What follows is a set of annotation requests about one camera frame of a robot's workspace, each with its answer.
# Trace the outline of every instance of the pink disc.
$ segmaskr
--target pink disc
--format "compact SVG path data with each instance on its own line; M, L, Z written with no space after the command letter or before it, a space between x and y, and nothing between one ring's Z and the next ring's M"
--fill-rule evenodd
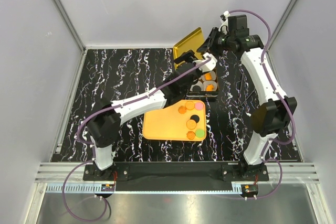
M195 109L197 109L197 110L202 110L203 109L203 103L201 103L201 102L196 102L196 104L195 104Z

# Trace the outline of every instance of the orange lid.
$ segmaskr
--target orange lid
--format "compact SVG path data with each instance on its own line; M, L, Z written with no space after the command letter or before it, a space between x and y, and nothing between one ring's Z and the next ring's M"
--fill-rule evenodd
M180 114L184 114L185 112L187 112L187 108L185 106L179 107L179 113Z
M195 108L195 104L192 101L187 101L185 103L185 106L186 106L187 110L193 110Z
M187 133L187 138L190 139L190 140L194 139L194 138L195 138L195 133L192 132L192 131L189 131L189 132Z
M215 86L213 86L212 84L206 86L206 91L213 91L215 88Z
M204 78L205 78L206 81L211 81L211 80L212 80L212 76L211 76L210 73L206 73L206 74L204 75Z
M196 128L196 121L195 121L195 120L192 120L192 119L188 120L188 121L187 121L187 128L188 128L189 130L193 130L193 129L195 129L195 128Z

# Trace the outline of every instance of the shiny metal surface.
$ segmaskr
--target shiny metal surface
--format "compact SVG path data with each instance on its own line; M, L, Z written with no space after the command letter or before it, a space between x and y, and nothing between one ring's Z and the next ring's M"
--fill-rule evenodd
M271 190L260 185L260 195ZM67 194L70 207L88 195ZM125 195L108 198L111 217L106 213L98 223L317 223L305 185L281 185L273 196L261 199L232 200L238 196L222 195ZM82 218L102 213L103 203L89 199L75 206L73 212ZM81 223L65 211L61 194L46 193L38 224Z

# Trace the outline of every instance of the marble tabletop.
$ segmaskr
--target marble tabletop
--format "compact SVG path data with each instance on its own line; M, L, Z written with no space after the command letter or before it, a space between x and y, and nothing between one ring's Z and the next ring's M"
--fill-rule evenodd
M90 49L80 76L60 153L53 162L79 162L92 157L87 145L75 141L78 125L98 111L101 99L132 97L161 83L174 70L171 48ZM258 95L245 67L233 53L218 59L219 95L205 99L207 137L202 142L149 141L142 135L143 115L124 123L112 147L115 161L236 161L252 136L250 115L259 106ZM279 137L286 140L288 130ZM86 129L83 138L87 139ZM267 156L300 161L293 145L272 143Z

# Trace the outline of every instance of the white wall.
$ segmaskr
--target white wall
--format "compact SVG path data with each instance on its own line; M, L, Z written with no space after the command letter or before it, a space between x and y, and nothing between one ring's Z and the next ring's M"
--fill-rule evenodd
M294 118L306 161L314 162L336 220L335 0L299 0L274 46L279 79L298 100Z
M52 0L0 0L1 223L21 223L80 51Z
M201 26L205 36L225 10L249 9L275 28L290 0L61 0L83 43L172 46ZM266 30L249 19L253 34Z

